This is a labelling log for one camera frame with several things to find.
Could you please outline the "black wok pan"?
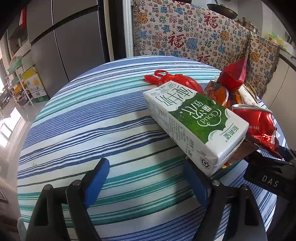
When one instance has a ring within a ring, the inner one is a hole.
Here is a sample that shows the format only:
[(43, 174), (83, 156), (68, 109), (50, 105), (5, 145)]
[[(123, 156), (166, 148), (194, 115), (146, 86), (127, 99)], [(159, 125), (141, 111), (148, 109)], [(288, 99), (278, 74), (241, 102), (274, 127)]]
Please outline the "black wok pan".
[(207, 7), (209, 10), (214, 11), (215, 13), (219, 13), (231, 20), (234, 20), (238, 16), (238, 14), (235, 11), (225, 7), (222, 4), (218, 4), (217, 0), (215, 0), (214, 4), (207, 4)]

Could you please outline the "folded floral paper bag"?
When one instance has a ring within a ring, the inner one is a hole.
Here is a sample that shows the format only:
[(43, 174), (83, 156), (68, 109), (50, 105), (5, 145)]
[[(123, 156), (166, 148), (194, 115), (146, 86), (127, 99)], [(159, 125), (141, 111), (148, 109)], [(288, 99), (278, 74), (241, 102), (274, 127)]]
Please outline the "folded floral paper bag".
[(242, 84), (238, 89), (244, 105), (260, 107), (255, 89), (249, 84)]

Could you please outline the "green white milk carton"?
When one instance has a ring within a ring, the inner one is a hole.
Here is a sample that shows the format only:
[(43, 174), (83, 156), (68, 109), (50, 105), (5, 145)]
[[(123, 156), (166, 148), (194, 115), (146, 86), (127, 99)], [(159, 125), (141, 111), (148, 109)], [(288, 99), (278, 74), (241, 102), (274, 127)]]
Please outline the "green white milk carton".
[(247, 121), (184, 85), (169, 81), (143, 95), (151, 117), (206, 176), (245, 139)]

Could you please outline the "crushed orange drink can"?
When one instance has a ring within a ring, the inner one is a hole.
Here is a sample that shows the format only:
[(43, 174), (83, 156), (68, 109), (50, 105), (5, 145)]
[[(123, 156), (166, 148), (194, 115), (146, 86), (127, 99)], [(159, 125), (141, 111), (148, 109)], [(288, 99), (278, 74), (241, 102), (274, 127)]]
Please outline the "crushed orange drink can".
[(203, 94), (228, 109), (234, 104), (243, 104), (239, 92), (230, 93), (225, 86), (213, 81), (207, 84)]

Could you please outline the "red foil snack bag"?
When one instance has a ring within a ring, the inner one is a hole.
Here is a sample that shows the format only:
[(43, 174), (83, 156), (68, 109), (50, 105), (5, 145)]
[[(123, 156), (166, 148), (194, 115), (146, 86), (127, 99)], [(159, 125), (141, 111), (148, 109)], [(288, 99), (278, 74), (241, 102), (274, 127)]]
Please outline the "red foil snack bag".
[(264, 148), (274, 157), (282, 159), (272, 111), (245, 104), (234, 104), (231, 108), (235, 114), (249, 123), (247, 139)]

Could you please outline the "red cone snack wrapper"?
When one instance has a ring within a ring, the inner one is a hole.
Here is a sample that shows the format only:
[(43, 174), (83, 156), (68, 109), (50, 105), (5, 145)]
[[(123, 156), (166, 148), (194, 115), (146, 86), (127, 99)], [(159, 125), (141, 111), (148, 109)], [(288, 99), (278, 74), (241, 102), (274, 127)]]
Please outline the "red cone snack wrapper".
[(243, 85), (246, 77), (247, 59), (241, 59), (228, 65), (219, 75), (217, 82), (230, 92), (236, 92)]

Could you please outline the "red plastic bag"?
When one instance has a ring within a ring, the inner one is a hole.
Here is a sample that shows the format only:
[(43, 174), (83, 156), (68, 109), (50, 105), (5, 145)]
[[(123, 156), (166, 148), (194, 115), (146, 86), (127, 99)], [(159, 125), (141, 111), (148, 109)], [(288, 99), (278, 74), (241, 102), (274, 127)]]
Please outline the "red plastic bag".
[(154, 72), (154, 75), (145, 75), (144, 81), (157, 86), (161, 86), (169, 81), (173, 81), (178, 84), (184, 85), (185, 87), (188, 87), (192, 90), (195, 90), (200, 94), (203, 94), (203, 89), (201, 85), (193, 78), (182, 74), (172, 75), (165, 70), (156, 70)]

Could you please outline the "large patterned fu blanket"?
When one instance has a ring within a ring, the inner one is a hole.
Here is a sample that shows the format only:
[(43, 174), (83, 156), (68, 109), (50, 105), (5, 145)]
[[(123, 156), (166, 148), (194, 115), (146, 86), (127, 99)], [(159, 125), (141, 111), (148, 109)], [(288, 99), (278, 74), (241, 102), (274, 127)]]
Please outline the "large patterned fu blanket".
[(223, 70), (247, 53), (246, 28), (192, 4), (133, 1), (133, 24), (136, 56), (175, 56)]

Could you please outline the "small patterned fu blanket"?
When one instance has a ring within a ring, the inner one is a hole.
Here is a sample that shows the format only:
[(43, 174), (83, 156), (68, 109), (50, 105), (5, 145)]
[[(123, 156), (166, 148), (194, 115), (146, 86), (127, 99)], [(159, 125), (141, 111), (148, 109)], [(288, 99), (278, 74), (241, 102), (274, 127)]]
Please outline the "small patterned fu blanket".
[(245, 81), (262, 98), (278, 65), (280, 46), (251, 32), (246, 53), (248, 61)]

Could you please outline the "beige kitchen cabinet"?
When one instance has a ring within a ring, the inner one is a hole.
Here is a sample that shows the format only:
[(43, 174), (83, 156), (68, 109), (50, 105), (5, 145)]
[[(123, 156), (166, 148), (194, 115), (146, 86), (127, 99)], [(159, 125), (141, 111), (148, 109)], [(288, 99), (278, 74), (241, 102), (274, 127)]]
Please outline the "beige kitchen cabinet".
[(295, 57), (280, 50), (273, 77), (263, 95), (263, 103), (273, 112), (286, 142), (295, 149)]

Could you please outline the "white metal storage rack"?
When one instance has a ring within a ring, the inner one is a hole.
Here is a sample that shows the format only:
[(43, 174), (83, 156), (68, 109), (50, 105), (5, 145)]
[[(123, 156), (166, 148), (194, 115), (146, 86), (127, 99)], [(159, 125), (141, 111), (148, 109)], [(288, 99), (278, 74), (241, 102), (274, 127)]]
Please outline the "white metal storage rack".
[(6, 31), (2, 39), (1, 50), (6, 81), (16, 104), (21, 108), (34, 105), (29, 86), (22, 78), (25, 71), (35, 66), (27, 29), (17, 28), (13, 32)]

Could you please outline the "grey steel refrigerator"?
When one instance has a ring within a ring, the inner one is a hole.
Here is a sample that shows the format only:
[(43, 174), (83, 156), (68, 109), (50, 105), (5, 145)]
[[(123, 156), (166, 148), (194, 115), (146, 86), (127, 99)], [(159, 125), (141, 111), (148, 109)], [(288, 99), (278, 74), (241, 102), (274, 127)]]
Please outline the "grey steel refrigerator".
[(104, 1), (30, 1), (27, 30), (46, 92), (110, 61)]

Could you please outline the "white red paper carton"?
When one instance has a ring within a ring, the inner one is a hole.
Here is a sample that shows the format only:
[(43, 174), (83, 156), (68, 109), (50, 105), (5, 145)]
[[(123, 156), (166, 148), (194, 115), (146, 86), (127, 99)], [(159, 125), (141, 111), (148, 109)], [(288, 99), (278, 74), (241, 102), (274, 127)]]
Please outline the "white red paper carton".
[(226, 169), (236, 164), (238, 161), (241, 161), (242, 159), (247, 157), (249, 154), (257, 151), (258, 149), (259, 149), (259, 146), (257, 144), (254, 144), (248, 140), (244, 140), (236, 149), (236, 151), (231, 155), (229, 160), (222, 165), (222, 169)]

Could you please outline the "blue green striped tablecloth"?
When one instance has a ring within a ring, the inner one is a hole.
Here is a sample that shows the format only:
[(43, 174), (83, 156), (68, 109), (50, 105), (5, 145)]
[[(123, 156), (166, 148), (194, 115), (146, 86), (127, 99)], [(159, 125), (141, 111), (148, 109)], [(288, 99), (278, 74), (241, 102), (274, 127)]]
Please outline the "blue green striped tablecloth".
[[(151, 117), (144, 81), (156, 70), (207, 86), (221, 71), (169, 56), (125, 58), (72, 80), (41, 110), (18, 166), (20, 211), (26, 240), (79, 240), (66, 189), (102, 158), (109, 174), (87, 212), (101, 240), (193, 240), (206, 213), (184, 175), (189, 158)], [(244, 179), (248, 163), (207, 176), (234, 188), (215, 236), (268, 240), (277, 195)]]

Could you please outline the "yellow green cardboard box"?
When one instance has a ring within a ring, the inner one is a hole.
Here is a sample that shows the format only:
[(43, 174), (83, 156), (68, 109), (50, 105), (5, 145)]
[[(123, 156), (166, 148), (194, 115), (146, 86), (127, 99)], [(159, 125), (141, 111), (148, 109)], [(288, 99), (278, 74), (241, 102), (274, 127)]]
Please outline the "yellow green cardboard box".
[(26, 70), (21, 74), (21, 77), (25, 81), (30, 94), (36, 102), (44, 102), (50, 99), (41, 81), (41, 78), (38, 75), (38, 72), (35, 71), (34, 68), (31, 67)]

